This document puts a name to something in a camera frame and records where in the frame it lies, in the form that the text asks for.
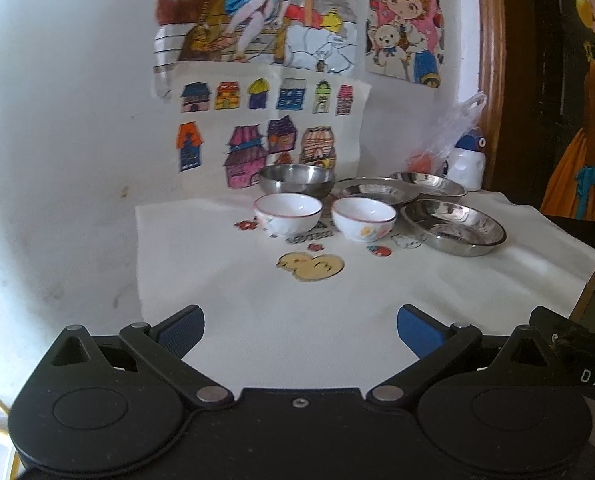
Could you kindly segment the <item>floral white ceramic bowl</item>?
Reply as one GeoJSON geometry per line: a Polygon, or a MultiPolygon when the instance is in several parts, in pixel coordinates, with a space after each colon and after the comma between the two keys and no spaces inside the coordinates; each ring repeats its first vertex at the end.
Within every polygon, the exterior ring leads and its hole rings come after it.
{"type": "Polygon", "coordinates": [[[397,219],[396,210],[366,197],[344,197],[331,206],[334,226],[348,240],[372,243],[389,234],[397,219]]]}

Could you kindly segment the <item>brown wooden door frame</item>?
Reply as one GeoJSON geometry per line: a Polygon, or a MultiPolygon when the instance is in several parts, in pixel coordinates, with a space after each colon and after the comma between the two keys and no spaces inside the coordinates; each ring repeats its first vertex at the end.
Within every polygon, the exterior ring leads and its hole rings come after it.
{"type": "Polygon", "coordinates": [[[483,188],[493,187],[497,162],[507,62],[505,0],[480,1],[480,89],[487,96],[480,127],[486,139],[483,188]]]}

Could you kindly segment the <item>orange dress girl painting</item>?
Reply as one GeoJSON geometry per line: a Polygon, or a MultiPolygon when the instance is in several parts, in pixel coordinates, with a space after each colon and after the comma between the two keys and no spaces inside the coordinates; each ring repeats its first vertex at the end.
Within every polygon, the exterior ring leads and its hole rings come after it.
{"type": "Polygon", "coordinates": [[[540,211],[595,222],[595,0],[558,0],[558,6],[562,132],[540,211]]]}

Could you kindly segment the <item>white printed table cloth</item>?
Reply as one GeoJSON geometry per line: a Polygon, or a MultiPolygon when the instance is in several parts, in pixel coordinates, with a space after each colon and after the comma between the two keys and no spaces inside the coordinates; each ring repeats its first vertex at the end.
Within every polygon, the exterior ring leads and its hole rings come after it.
{"type": "Polygon", "coordinates": [[[156,323],[190,304],[201,307],[205,333],[184,359],[239,392],[366,390],[383,382],[416,359],[396,332],[404,304],[495,335],[511,333],[538,306],[571,314],[595,273],[595,250],[499,193],[471,193],[465,203],[503,225],[503,246],[465,258],[391,235],[387,254],[378,256],[333,234],[321,241],[321,253],[344,266],[317,282],[281,266],[293,244],[241,228],[254,217],[248,195],[141,206],[143,317],[156,323]]]}

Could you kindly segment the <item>colourful houses drawing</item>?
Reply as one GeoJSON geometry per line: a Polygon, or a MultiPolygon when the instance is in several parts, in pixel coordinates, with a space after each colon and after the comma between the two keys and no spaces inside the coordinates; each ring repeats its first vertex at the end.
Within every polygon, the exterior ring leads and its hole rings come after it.
{"type": "Polygon", "coordinates": [[[255,188],[285,164],[355,176],[370,86],[357,79],[258,63],[181,62],[172,73],[172,148],[183,193],[255,188]]]}

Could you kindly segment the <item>clear plastic bag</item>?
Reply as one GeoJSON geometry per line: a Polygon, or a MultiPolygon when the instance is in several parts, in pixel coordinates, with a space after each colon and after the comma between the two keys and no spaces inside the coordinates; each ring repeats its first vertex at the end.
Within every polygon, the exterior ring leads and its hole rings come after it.
{"type": "Polygon", "coordinates": [[[448,156],[458,141],[477,126],[487,104],[484,92],[456,103],[433,122],[419,146],[406,160],[405,170],[422,174],[441,174],[448,156]]]}

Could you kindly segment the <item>girl with teddy drawing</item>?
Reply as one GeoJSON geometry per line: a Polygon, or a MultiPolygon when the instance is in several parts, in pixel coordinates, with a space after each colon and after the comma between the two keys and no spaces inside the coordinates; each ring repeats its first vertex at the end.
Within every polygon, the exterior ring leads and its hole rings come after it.
{"type": "Polygon", "coordinates": [[[429,88],[441,85],[442,0],[368,0],[365,69],[429,88]]]}

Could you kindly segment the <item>boy with fan drawing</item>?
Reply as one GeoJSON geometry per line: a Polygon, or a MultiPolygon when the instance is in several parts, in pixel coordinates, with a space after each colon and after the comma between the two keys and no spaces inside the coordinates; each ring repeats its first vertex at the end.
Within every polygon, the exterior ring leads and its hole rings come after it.
{"type": "Polygon", "coordinates": [[[166,100],[177,63],[258,62],[349,75],[357,0],[157,0],[154,92],[166,100]]]}

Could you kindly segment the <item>deep steel bowl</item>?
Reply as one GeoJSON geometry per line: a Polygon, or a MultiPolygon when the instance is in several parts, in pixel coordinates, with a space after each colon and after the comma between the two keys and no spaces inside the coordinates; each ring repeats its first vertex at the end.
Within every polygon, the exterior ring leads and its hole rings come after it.
{"type": "Polygon", "coordinates": [[[258,172],[259,186],[266,194],[296,193],[323,200],[335,183],[332,169],[319,166],[283,164],[258,172]]]}

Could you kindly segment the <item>steel plate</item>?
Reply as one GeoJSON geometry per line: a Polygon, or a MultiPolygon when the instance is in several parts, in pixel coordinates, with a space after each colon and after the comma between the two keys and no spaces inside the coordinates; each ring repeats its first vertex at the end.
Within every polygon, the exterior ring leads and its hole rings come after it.
{"type": "Polygon", "coordinates": [[[357,177],[337,181],[331,195],[335,198],[371,198],[397,208],[416,200],[420,191],[416,185],[393,178],[357,177]]]}
{"type": "Polygon", "coordinates": [[[419,188],[419,197],[435,197],[441,200],[460,200],[467,195],[467,190],[460,184],[436,174],[424,172],[394,172],[392,179],[411,184],[419,188]]]}
{"type": "Polygon", "coordinates": [[[480,257],[507,240],[493,217],[449,200],[415,200],[401,207],[401,218],[422,245],[452,256],[480,257]]]}

